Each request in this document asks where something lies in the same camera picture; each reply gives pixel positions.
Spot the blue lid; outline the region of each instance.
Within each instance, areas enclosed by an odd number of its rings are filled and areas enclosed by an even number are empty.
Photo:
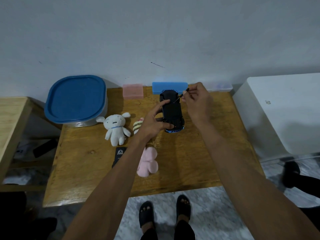
[[[50,88],[44,113],[57,124],[90,120],[104,109],[106,91],[105,82],[98,76],[62,78]]]
[[[188,87],[186,82],[153,82],[152,83],[152,93],[161,94],[165,90],[174,90],[178,94],[182,94],[184,90]]]

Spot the foot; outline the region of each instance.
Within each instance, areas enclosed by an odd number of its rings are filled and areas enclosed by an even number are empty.
[[[191,216],[191,205],[189,199],[185,195],[180,195],[177,199],[177,223],[181,220],[189,223]]]
[[[282,176],[282,183],[286,188],[294,187],[294,177],[300,174],[300,169],[295,161],[288,161],[284,164],[284,172]]]
[[[139,223],[143,234],[150,228],[155,228],[153,206],[150,201],[146,201],[140,206]]]

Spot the white plush toy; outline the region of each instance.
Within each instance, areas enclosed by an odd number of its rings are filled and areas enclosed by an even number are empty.
[[[96,118],[97,122],[103,122],[104,128],[106,128],[108,131],[106,132],[106,140],[109,140],[111,137],[111,145],[113,147],[116,147],[119,143],[119,145],[123,145],[123,143],[126,140],[126,137],[131,136],[131,132],[124,127],[126,123],[125,118],[130,118],[130,113],[123,113],[120,114],[113,114],[107,117],[106,119],[102,116],[99,116]]]

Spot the black slipper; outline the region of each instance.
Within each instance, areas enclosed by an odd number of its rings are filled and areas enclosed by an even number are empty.
[[[282,183],[286,188],[291,189],[294,187],[293,177],[295,174],[300,174],[299,166],[295,161],[288,161],[283,167]]]
[[[151,201],[146,201],[140,206],[139,210],[139,223],[140,223],[140,228],[146,224],[147,222],[152,222],[154,229],[156,228],[155,225],[155,218],[153,215],[153,205]]]
[[[184,199],[189,202],[189,204],[186,204],[184,202],[181,202],[181,200]],[[191,203],[188,197],[186,197],[184,194],[179,195],[177,199],[177,221],[179,215],[185,215],[189,218],[191,216]]]

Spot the toy car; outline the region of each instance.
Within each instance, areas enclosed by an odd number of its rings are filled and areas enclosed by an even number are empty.
[[[162,106],[163,122],[174,125],[173,129],[165,129],[168,133],[179,132],[184,128],[184,119],[182,117],[180,99],[175,90],[165,90],[160,94],[160,102],[170,99],[170,103]]]

